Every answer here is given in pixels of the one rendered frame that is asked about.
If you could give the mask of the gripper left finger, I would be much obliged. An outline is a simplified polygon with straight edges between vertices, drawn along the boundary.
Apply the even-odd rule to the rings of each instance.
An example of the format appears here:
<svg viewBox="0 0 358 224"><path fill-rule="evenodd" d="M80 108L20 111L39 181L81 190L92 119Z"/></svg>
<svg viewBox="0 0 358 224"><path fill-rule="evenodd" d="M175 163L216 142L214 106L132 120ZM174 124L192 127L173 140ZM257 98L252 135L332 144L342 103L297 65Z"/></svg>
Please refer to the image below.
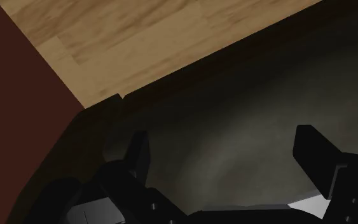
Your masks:
<svg viewBox="0 0 358 224"><path fill-rule="evenodd" d="M149 137L133 134L124 159L101 165L91 180L60 178L48 183L24 224L64 224L69 210L83 199L108 198L122 213L122 224L187 224L188 216L155 188L146 187L150 165Z"/></svg>

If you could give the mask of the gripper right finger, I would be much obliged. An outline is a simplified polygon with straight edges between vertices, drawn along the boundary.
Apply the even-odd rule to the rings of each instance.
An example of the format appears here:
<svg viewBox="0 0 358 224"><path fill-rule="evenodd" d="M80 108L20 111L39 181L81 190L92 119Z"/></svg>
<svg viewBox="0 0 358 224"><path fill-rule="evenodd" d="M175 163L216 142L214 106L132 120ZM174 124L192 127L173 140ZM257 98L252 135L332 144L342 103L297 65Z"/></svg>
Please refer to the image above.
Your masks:
<svg viewBox="0 0 358 224"><path fill-rule="evenodd" d="M340 151L311 125L298 125L293 157L330 203L325 224L358 224L358 154Z"/></svg>

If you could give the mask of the dark grey table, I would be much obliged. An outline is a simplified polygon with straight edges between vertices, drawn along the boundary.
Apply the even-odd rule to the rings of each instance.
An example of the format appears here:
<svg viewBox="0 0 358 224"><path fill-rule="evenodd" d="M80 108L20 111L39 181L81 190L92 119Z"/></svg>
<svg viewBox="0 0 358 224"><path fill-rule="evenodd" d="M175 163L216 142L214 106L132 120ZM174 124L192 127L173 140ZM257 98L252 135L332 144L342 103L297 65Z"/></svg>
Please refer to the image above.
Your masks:
<svg viewBox="0 0 358 224"><path fill-rule="evenodd" d="M292 202L321 195L293 157L298 125L358 154L358 0L321 0L126 96L80 111L20 192L6 224L24 224L53 180L91 180L149 137L146 187L197 224L304 224ZM64 224L125 221L106 197Z"/></svg>

